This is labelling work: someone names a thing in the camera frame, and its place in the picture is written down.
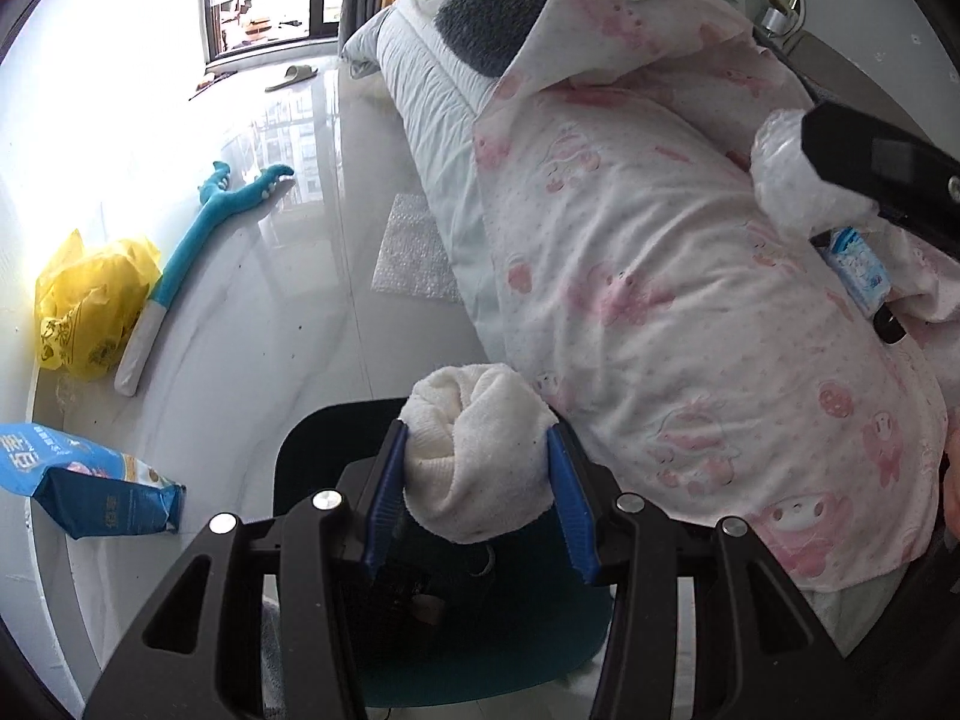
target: screw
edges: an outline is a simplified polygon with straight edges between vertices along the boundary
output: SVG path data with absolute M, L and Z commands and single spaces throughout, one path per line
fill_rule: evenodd
M 330 509 L 336 509 L 344 502 L 344 496 L 337 490 L 321 490 L 313 496 L 313 508 L 321 512 L 329 512 Z
M 237 526 L 237 518 L 233 514 L 217 514 L 216 517 L 210 520 L 210 530 L 214 533 L 219 533 L 222 536 L 224 533 L 229 533 Z
M 643 511 L 646 502 L 636 493 L 623 493 L 616 499 L 616 507 L 626 514 L 636 514 Z
M 721 527 L 727 536 L 740 538 L 741 536 L 747 535 L 747 523 L 739 517 L 727 517 L 727 519 L 723 521 L 723 525 Z

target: bubble wrap sheet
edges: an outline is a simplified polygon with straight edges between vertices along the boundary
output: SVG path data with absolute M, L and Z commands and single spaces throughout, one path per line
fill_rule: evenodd
M 422 194 L 398 194 L 394 200 L 371 288 L 463 303 L 437 223 Z

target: white towel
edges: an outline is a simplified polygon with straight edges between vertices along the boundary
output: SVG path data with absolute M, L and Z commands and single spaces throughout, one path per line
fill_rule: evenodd
M 414 385 L 404 496 L 430 533 L 486 541 L 550 508 L 546 431 L 557 418 L 507 365 L 445 367 Z

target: pillow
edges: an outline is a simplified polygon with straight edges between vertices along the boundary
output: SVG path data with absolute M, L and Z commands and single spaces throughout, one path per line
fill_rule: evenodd
M 437 31 L 457 57 L 491 79 L 514 61 L 547 0 L 447 0 Z

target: slipper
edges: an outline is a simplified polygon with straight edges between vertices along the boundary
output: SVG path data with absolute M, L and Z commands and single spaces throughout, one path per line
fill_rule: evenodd
M 291 84 L 306 81 L 306 79 L 312 79 L 312 77 L 316 74 L 317 69 L 312 68 L 309 65 L 291 65 L 287 68 L 286 74 L 283 76 L 283 80 L 280 81 L 280 83 L 275 83 L 272 86 L 268 86 L 263 91 L 275 92 L 277 89 L 282 89 L 284 86 L 290 86 Z

